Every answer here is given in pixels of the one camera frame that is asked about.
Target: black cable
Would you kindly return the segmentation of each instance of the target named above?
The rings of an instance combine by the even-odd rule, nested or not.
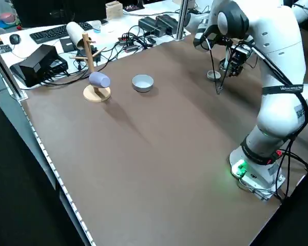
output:
[[[207,8],[207,10],[209,11],[209,10],[210,10],[210,5],[206,6],[206,7],[203,9],[203,11],[201,12],[201,14],[204,13],[204,11],[206,10],[206,8]]]
[[[287,147],[286,147],[287,150],[289,149],[290,145],[291,145],[291,141],[288,143],[288,145],[287,145]],[[281,162],[280,162],[280,164],[279,164],[279,167],[278,167],[278,169],[277,169],[277,174],[276,174],[276,179],[275,179],[275,193],[276,193],[276,196],[279,197],[281,200],[282,200],[282,198],[281,198],[281,196],[278,194],[277,182],[278,182],[278,178],[279,178],[279,171],[281,170],[281,167],[282,167],[282,164],[283,164],[283,161],[284,161],[284,158],[285,158],[285,157],[286,157],[286,151],[285,151],[285,152],[283,153],[283,155],[282,155],[282,160],[281,160]]]
[[[112,57],[112,54],[113,54],[113,49],[114,49],[117,45],[118,45],[118,43],[116,43],[116,44],[114,45],[114,47],[111,49],[111,54],[110,54],[110,56],[109,56],[107,62],[105,63],[105,65],[104,65],[103,67],[101,67],[100,69],[98,69],[98,72],[100,72],[100,71],[102,71],[104,68],[106,68],[106,66],[108,65],[109,62],[113,61],[114,59],[117,59],[118,56],[119,56],[119,54],[124,50],[124,47],[125,47],[125,46],[122,46],[121,50],[120,50],[113,58],[111,58],[111,57]]]
[[[267,192],[267,193],[271,193],[271,194],[274,194],[274,191],[272,190],[267,190],[267,189],[259,189],[259,188],[252,188],[252,187],[249,187],[247,184],[245,184],[242,180],[242,178],[238,179],[238,181],[248,189],[248,191],[250,192],[253,192],[253,191],[263,191],[263,192]]]
[[[87,76],[84,77],[84,75],[88,72],[88,70],[89,70],[89,69],[87,69],[86,71],[84,71],[84,72],[82,73],[82,75],[81,75],[79,78],[74,79],[74,80],[69,81],[69,82],[66,82],[66,83],[55,84],[55,83],[49,83],[49,82],[45,82],[45,81],[43,81],[43,83],[46,84],[46,85],[51,85],[51,86],[67,86],[67,85],[70,85],[70,84],[72,84],[72,83],[75,83],[75,82],[77,82],[77,81],[79,81],[79,80],[81,80],[81,79],[88,78],[89,75],[87,75]]]
[[[253,69],[253,68],[255,68],[255,67],[256,67],[256,65],[257,65],[257,62],[258,62],[258,56],[257,56],[257,58],[256,58],[256,63],[254,64],[254,66],[251,66],[249,63],[247,63],[247,62],[246,62],[246,60],[245,60],[245,62],[244,62],[244,63],[245,63],[245,64],[248,64],[248,65],[249,65],[249,66]]]
[[[101,53],[112,51],[118,44],[119,44],[119,42],[116,42],[116,43],[113,45],[113,48],[111,48],[111,49],[109,49],[109,50],[104,50],[104,51],[102,51]]]
[[[127,33],[122,34],[122,35],[123,35],[123,37],[124,37],[124,39],[126,41],[127,46],[133,45],[134,42],[137,42],[137,43],[139,43],[143,47],[143,49],[148,49],[148,48],[153,47],[153,44],[148,44],[147,43],[147,41],[145,39],[145,33],[143,35],[141,35],[141,36],[135,35],[135,34],[133,34],[131,32],[127,32]]]
[[[108,58],[107,57],[105,57],[104,55],[101,55],[103,58],[105,58],[106,60],[108,60]]]
[[[138,34],[137,34],[137,36],[139,35],[140,29],[142,29],[142,30],[143,30],[143,32],[145,32],[145,31],[146,31],[144,28],[140,27],[139,25],[134,25],[134,26],[132,26],[132,27],[129,29],[129,31],[128,31],[127,33],[130,33],[130,31],[131,31],[131,30],[132,30],[132,28],[134,28],[134,27],[138,27]]]
[[[136,52],[139,51],[142,48],[143,48],[142,46],[138,46],[138,49],[133,53],[133,55],[136,54]]]
[[[212,69],[214,71],[216,93],[219,95],[220,92],[218,91],[218,87],[217,87],[217,78],[216,78],[216,71],[215,71],[215,65],[214,65],[214,58],[212,56],[212,51],[211,50],[210,50],[210,56],[211,56],[211,62],[212,62]]]
[[[12,52],[12,51],[15,49],[15,46],[16,46],[16,45],[14,45],[14,47],[11,49],[11,53],[12,53],[14,56],[18,57],[19,59],[26,59],[26,58],[28,58],[28,56],[26,56],[26,57],[20,57],[20,56],[16,55],[14,52]]]
[[[286,155],[293,158],[294,160],[297,160],[298,162],[302,163],[305,166],[306,171],[308,171],[308,163],[304,161],[300,156],[290,152],[286,152]]]
[[[291,151],[291,147],[294,140],[290,140],[290,147],[288,151]],[[287,181],[286,181],[286,191],[285,191],[285,199],[288,197],[288,189],[290,187],[290,168],[291,168],[291,157],[288,155],[288,162],[287,162]]]

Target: computer mouse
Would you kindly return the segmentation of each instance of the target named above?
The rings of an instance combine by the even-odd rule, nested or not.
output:
[[[10,35],[9,41],[12,45],[18,45],[21,42],[21,37],[18,34]]]

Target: table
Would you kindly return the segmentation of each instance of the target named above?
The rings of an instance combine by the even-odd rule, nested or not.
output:
[[[172,0],[166,0],[162,2],[145,5],[145,9],[142,9],[139,11],[133,11],[132,13],[134,14],[155,14],[155,13],[161,13],[165,11],[174,12],[179,8],[180,6],[175,4]],[[171,16],[178,20],[178,14],[172,14]],[[128,32],[130,27],[137,25],[138,20],[141,18],[143,17],[123,15],[123,17],[121,18],[109,20],[107,24],[102,26],[101,33],[95,33],[93,30],[89,30],[87,32],[89,36],[92,38],[92,40],[96,41],[96,44],[93,44],[93,45],[97,47],[98,50],[101,50],[105,47],[107,47],[107,50],[108,50],[112,48],[114,43],[118,41],[118,37],[121,37],[123,33]],[[13,53],[9,52],[9,53],[2,54],[2,58],[7,64],[7,66],[10,67],[13,64],[23,61],[26,57],[32,54],[40,46],[31,39],[31,37],[29,36],[31,33],[44,31],[47,29],[51,29],[53,27],[56,27],[56,26],[30,28],[30,29],[26,29],[23,31],[17,31],[13,33],[7,33],[7,34],[0,35],[4,44],[10,44],[9,36],[14,33],[18,34],[21,37],[21,42],[18,45],[15,45],[15,46],[11,45],[11,48],[13,48]],[[131,32],[137,34],[138,27],[133,28]],[[157,42],[156,45],[160,45],[162,43],[170,42],[174,40],[172,37],[168,35],[162,36],[160,38],[157,38],[157,37],[153,37],[153,38]],[[74,60],[69,58],[70,56],[73,56],[73,55],[70,53],[64,53],[62,45],[59,42],[59,39],[45,42],[44,44],[53,45],[56,47],[57,53],[68,62],[69,69],[67,71],[69,73],[73,73],[77,71],[77,68],[73,65]],[[109,53],[110,52],[107,52],[104,55],[107,57],[109,56]],[[112,57],[114,57],[116,53],[117,51],[114,50]],[[132,53],[122,52],[119,54],[119,58],[131,55],[131,54]],[[106,61],[107,61],[106,59],[102,58],[102,60],[98,63],[98,65],[103,64]],[[17,78],[16,80],[21,89],[27,89],[27,87],[22,82],[20,82]]]
[[[217,63],[224,48],[213,53]],[[83,98],[87,80],[22,102],[97,245],[247,245],[278,207],[239,189],[227,161],[255,125],[258,68],[228,79],[221,95],[208,69],[188,37],[107,66],[106,103]],[[154,78],[147,94],[132,89],[138,73]],[[308,161],[308,126],[293,151]],[[294,187],[304,172],[291,170]]]

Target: monitor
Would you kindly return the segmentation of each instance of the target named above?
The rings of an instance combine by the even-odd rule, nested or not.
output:
[[[12,0],[24,28],[106,18],[105,0]]]

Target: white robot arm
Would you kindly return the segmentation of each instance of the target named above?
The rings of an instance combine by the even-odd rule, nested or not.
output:
[[[275,184],[280,187],[285,180],[278,175],[278,150],[308,120],[308,85],[303,85],[305,60],[297,19],[292,9],[279,1],[214,0],[194,45],[207,51],[224,36],[242,39],[245,35],[251,35],[258,48],[252,47],[260,58],[263,95],[257,125],[231,152],[229,162],[234,176],[268,199],[276,190]],[[271,63],[276,69],[268,66]],[[278,70],[292,85],[282,83]]]

